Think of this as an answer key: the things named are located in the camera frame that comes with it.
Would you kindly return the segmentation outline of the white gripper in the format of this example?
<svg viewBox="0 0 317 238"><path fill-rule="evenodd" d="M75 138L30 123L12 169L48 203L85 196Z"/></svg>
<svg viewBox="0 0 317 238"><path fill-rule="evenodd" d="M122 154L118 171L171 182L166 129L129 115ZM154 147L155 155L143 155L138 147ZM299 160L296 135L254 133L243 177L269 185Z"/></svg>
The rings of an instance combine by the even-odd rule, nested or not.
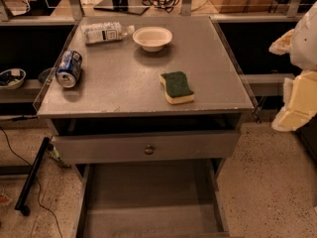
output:
<svg viewBox="0 0 317 238"><path fill-rule="evenodd" d="M274 41L268 51L275 55L290 52L290 61L301 69L317 70L317 2L296 27ZM280 132L296 131L317 114L317 72L303 71L283 83L283 107L271 122Z"/></svg>

